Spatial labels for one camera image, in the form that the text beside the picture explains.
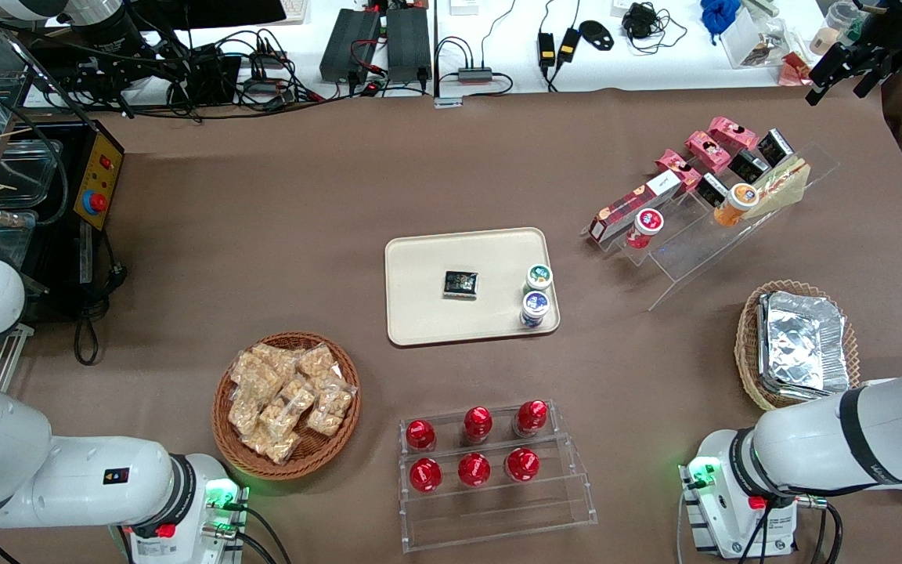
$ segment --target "white tray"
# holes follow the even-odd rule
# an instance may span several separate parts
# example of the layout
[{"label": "white tray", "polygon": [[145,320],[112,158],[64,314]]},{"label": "white tray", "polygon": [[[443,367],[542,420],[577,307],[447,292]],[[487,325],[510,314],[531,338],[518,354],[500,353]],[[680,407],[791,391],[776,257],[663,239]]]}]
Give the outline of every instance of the white tray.
[{"label": "white tray", "polygon": [[[547,264],[545,234],[533,227],[403,237],[385,247],[385,298],[391,342],[401,346],[550,333],[552,310],[536,328],[520,321],[524,280],[533,264]],[[443,295],[449,270],[476,272],[475,300]]]}]

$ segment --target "wicker basket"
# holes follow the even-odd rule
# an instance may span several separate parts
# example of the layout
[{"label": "wicker basket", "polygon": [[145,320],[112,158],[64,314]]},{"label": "wicker basket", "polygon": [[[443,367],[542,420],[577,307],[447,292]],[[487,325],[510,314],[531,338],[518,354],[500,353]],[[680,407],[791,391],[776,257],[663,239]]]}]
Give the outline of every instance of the wicker basket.
[{"label": "wicker basket", "polygon": [[[751,297],[747,298],[744,304],[744,312],[740,315],[740,325],[737,327],[737,345],[734,347],[734,354],[737,357],[737,367],[740,368],[740,379],[744,383],[744,389],[747,390],[748,396],[758,404],[762,410],[770,411],[776,407],[791,406],[799,403],[797,399],[789,399],[788,397],[776,396],[772,392],[768,392],[762,385],[758,375],[758,299],[767,292],[788,292],[797,296],[814,296],[830,300],[841,309],[841,306],[834,303],[830,296],[820,292],[814,286],[803,282],[795,282],[794,280],[777,280],[769,282],[754,291]],[[855,342],[855,329],[851,326],[849,319],[844,324],[844,360],[848,366],[848,382],[851,388],[856,388],[859,383],[858,379],[858,343]]]},{"label": "wicker basket", "polygon": [[[278,347],[278,349],[311,349],[319,343],[326,343],[333,357],[340,364],[340,372],[343,379],[360,389],[361,382],[357,378],[357,371],[354,363],[350,360],[350,356],[340,349],[335,342],[331,342],[322,335],[315,333],[278,333],[260,340],[261,343]],[[239,470],[246,472],[248,475],[254,475],[263,479],[296,479],[303,475],[311,474],[328,461],[333,460],[336,454],[343,449],[350,436],[354,433],[354,427],[361,417],[361,393],[354,395],[353,406],[347,413],[346,420],[340,425],[340,431],[335,436],[324,436],[321,433],[314,432],[304,425],[305,414],[298,425],[298,435],[301,436],[301,442],[298,448],[290,456],[285,464],[273,464],[267,457],[256,454],[253,450],[248,449],[246,445],[239,439],[236,428],[229,422],[229,410],[232,408],[232,401],[229,397],[235,388],[235,382],[229,378],[229,372],[225,371],[222,381],[218,383],[218,391],[215,392],[215,404],[211,408],[211,427],[215,432],[215,442],[218,443],[218,449],[222,451],[222,456],[230,461]]]}]

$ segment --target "aluminum foil container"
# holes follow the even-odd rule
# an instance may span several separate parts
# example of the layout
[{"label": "aluminum foil container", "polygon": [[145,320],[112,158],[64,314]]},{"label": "aluminum foil container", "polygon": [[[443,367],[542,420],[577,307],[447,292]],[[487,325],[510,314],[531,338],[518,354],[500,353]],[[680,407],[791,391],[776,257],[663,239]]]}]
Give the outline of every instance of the aluminum foil container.
[{"label": "aluminum foil container", "polygon": [[759,371],[769,392],[815,400],[845,392],[845,318],[826,298],[771,292],[759,301]]}]

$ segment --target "yellow control panel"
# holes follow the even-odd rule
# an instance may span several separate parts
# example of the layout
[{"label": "yellow control panel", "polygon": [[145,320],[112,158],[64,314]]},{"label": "yellow control panel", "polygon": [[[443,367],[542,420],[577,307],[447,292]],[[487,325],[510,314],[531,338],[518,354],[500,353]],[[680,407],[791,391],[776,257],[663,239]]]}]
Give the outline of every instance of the yellow control panel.
[{"label": "yellow control panel", "polygon": [[110,211],[110,198],[114,195],[123,161],[117,147],[102,133],[96,133],[74,208],[76,214],[100,231],[103,231],[106,214]]}]

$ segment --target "black box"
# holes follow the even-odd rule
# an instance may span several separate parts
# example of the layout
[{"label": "black box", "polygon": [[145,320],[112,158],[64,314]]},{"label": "black box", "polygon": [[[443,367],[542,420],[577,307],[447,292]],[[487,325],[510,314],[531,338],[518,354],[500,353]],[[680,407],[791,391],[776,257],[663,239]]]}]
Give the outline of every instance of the black box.
[{"label": "black box", "polygon": [[389,10],[386,21],[391,82],[426,82],[434,76],[430,65],[430,31],[423,8]]},{"label": "black box", "polygon": [[329,43],[326,43],[323,60],[319,63],[323,81],[362,85],[368,78],[368,69],[358,60],[370,63],[377,43],[355,42],[376,42],[380,36],[381,16],[378,12],[359,12],[346,8],[340,10],[336,15],[333,33],[329,36]]}]

